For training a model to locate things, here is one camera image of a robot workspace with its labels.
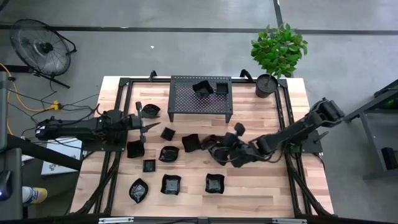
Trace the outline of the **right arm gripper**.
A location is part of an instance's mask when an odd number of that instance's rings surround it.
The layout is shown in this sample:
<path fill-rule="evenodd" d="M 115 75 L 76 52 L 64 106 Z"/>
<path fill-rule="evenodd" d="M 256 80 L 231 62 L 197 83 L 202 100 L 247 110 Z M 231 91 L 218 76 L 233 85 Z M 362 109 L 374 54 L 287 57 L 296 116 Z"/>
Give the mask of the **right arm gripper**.
<path fill-rule="evenodd" d="M 219 146 L 229 148 L 229 155 L 222 158 L 222 165 L 231 163 L 233 167 L 242 167 L 246 162 L 247 154 L 244 148 L 245 143 L 240 140 L 240 137 L 246 129 L 242 123 L 236 123 L 234 130 L 234 133 L 227 132 L 218 138 Z"/>

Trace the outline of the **black wavy square mini plate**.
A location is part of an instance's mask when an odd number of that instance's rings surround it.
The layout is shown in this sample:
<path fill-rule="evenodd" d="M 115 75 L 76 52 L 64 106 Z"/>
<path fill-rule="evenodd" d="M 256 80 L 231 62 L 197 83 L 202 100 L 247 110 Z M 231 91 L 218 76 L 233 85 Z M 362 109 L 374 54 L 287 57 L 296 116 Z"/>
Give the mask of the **black wavy square mini plate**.
<path fill-rule="evenodd" d="M 205 191 L 210 194 L 223 194 L 224 192 L 224 175 L 207 174 Z"/>
<path fill-rule="evenodd" d="M 160 192 L 169 195 L 178 195 L 180 192 L 181 177 L 178 175 L 165 174 L 162 178 L 162 187 Z"/>
<path fill-rule="evenodd" d="M 182 143 L 185 152 L 193 152 L 196 150 L 201 150 L 201 142 L 198 134 L 190 134 L 182 138 Z"/>
<path fill-rule="evenodd" d="M 214 93 L 214 90 L 208 80 L 194 84 L 192 87 L 198 98 L 206 98 Z"/>
<path fill-rule="evenodd" d="M 127 158 L 133 159 L 143 157 L 145 154 L 144 144 L 140 141 L 131 141 L 127 143 Z"/>

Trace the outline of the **black perforated metal rack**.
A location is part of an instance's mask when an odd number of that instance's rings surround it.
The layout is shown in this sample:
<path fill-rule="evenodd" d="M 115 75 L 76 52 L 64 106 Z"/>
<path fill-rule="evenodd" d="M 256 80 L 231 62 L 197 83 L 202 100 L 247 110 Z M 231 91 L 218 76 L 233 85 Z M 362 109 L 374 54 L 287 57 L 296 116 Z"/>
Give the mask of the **black perforated metal rack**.
<path fill-rule="evenodd" d="M 214 93 L 206 98 L 198 98 L 193 91 L 193 85 L 208 80 Z M 229 93 L 216 93 L 216 83 L 228 83 Z M 229 123 L 233 115 L 232 78 L 211 76 L 174 75 L 170 79 L 169 102 L 167 107 L 169 120 L 174 120 L 175 114 L 223 114 L 225 122 Z"/>

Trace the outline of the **white paper booklet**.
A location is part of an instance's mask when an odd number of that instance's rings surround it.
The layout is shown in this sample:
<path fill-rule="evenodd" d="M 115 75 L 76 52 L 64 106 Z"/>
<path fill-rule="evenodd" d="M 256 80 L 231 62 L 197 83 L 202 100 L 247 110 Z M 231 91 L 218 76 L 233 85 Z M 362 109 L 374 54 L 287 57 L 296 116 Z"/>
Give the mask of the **white paper booklet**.
<path fill-rule="evenodd" d="M 48 140 L 45 147 L 49 154 L 42 164 L 41 175 L 55 175 L 78 172 L 83 143 L 77 138 Z"/>

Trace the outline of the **green plant in black pot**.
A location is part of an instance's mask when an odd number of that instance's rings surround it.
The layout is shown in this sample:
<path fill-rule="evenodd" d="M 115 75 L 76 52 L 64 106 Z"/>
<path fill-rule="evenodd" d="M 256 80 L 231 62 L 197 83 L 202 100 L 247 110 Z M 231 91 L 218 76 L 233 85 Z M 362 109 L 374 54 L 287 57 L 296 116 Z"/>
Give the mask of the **green plant in black pot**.
<path fill-rule="evenodd" d="M 251 47 L 252 59 L 265 71 L 256 79 L 255 93 L 260 98 L 273 94 L 281 77 L 291 78 L 298 61 L 308 54 L 308 42 L 288 23 L 275 29 L 267 26 Z"/>

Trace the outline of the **black diagonal bar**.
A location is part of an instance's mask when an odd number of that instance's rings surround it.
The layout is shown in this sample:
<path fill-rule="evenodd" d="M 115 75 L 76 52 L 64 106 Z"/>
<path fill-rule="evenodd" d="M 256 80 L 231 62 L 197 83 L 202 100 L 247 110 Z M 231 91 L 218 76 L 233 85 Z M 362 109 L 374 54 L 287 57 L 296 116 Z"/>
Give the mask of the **black diagonal bar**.
<path fill-rule="evenodd" d="M 7 135 L 7 148 L 19 148 L 23 155 L 31 156 L 36 159 L 40 159 L 74 170 L 81 169 L 81 160 L 74 159 L 70 156 L 36 145 L 11 134 Z"/>

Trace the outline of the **white and yellow bottle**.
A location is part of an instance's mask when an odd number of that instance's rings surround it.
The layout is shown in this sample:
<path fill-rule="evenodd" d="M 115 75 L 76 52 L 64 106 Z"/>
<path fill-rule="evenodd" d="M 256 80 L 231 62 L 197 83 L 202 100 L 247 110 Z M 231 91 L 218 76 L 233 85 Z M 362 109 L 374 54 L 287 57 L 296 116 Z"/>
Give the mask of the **white and yellow bottle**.
<path fill-rule="evenodd" d="M 48 192 L 44 188 L 22 187 L 22 203 L 24 205 L 42 203 L 47 198 Z"/>

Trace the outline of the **grey desk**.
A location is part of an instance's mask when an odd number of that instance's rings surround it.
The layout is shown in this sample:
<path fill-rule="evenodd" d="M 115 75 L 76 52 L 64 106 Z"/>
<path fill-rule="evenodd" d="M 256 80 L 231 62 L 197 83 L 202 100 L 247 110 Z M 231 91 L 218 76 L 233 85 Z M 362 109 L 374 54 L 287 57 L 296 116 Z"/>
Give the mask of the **grey desk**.
<path fill-rule="evenodd" d="M 21 186 L 21 150 L 7 148 L 7 77 L 0 72 L 0 172 L 12 171 L 12 195 L 0 201 L 0 222 L 23 217 Z"/>

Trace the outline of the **dark grey metal cart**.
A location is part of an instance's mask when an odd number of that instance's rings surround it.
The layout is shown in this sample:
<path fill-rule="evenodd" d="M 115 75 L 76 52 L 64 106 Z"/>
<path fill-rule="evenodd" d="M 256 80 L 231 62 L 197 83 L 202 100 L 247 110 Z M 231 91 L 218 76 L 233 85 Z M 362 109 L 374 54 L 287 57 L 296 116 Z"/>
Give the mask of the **dark grey metal cart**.
<path fill-rule="evenodd" d="M 387 170 L 381 149 L 391 147 L 398 161 L 398 79 L 373 94 L 370 101 L 346 115 L 346 123 L 359 118 L 368 143 L 375 150 L 381 171 L 364 175 L 364 180 L 398 177 L 398 169 Z"/>

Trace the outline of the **black computer mouse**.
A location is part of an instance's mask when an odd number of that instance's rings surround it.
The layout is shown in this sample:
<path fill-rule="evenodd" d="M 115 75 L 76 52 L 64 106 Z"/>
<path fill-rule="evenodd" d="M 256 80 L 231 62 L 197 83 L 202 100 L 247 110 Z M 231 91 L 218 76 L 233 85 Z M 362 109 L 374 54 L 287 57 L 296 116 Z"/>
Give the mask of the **black computer mouse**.
<path fill-rule="evenodd" d="M 0 201 L 7 200 L 12 195 L 12 171 L 0 172 Z"/>

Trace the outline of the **black box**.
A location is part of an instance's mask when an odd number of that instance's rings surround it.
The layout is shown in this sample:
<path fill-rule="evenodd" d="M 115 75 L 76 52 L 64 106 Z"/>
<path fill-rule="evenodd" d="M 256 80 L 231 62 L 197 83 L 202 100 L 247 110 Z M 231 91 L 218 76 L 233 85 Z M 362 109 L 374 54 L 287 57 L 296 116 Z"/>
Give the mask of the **black box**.
<path fill-rule="evenodd" d="M 381 149 L 384 163 L 387 170 L 398 169 L 398 161 L 395 157 L 394 150 L 391 147 Z"/>

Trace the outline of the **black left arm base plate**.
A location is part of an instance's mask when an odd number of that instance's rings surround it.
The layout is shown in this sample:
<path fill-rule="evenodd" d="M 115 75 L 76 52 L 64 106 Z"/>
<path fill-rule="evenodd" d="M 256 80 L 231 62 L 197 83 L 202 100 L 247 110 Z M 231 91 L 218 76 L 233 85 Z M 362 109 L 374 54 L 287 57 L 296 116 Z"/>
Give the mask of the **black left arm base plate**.
<path fill-rule="evenodd" d="M 86 151 L 122 152 L 127 144 L 126 130 L 104 130 L 94 132 L 81 139 Z"/>

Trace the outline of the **black aluminium table frame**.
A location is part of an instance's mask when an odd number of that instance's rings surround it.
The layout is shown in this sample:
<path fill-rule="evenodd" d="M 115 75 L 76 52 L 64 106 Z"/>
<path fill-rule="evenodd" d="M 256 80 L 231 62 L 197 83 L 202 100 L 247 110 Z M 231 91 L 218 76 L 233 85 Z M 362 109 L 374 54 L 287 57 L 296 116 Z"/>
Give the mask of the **black aluminium table frame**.
<path fill-rule="evenodd" d="M 272 162 L 253 162 L 240 168 L 218 164 L 207 151 L 180 150 L 175 162 L 158 161 L 160 151 L 168 144 L 182 147 L 182 138 L 198 134 L 231 132 L 236 123 L 245 127 L 243 139 L 250 141 L 262 134 L 274 133 L 280 128 L 277 103 L 274 96 L 258 98 L 252 83 L 235 83 L 233 115 L 226 123 L 222 114 L 177 114 L 171 122 L 167 114 L 169 82 L 166 78 L 137 77 L 133 80 L 131 102 L 155 104 L 161 108 L 160 122 L 146 135 L 145 159 L 155 159 L 155 172 L 143 172 L 143 158 L 130 159 L 122 155 L 116 177 L 116 189 L 111 213 L 114 216 L 133 217 L 292 217 L 294 210 L 290 196 L 286 163 L 279 152 Z M 165 127 L 175 130 L 171 141 L 161 138 Z M 178 195 L 160 192 L 162 178 L 180 176 Z M 224 175 L 223 194 L 205 191 L 206 175 Z M 149 191 L 141 203 L 129 196 L 131 185 L 141 178 Z"/>

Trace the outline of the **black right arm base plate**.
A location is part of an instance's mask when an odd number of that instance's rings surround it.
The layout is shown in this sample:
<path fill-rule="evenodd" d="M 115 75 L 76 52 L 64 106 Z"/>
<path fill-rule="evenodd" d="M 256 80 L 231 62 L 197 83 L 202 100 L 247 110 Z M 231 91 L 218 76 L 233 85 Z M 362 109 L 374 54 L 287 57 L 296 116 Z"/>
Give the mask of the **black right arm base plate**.
<path fill-rule="evenodd" d="M 322 152 L 320 140 L 322 138 L 316 129 L 304 129 L 293 132 L 280 131 L 276 134 L 282 147 L 288 153 L 319 153 Z"/>

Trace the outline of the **silver metal bracket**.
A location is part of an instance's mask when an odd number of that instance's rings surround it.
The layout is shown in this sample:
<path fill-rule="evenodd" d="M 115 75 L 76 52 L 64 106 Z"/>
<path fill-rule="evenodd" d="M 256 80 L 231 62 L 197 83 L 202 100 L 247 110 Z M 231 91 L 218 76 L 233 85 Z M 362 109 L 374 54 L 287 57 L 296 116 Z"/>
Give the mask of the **silver metal bracket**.
<path fill-rule="evenodd" d="M 273 218 L 272 224 L 308 224 L 306 219 L 296 218 Z"/>
<path fill-rule="evenodd" d="M 107 217 L 98 220 L 98 224 L 130 224 L 133 222 L 134 217 Z"/>

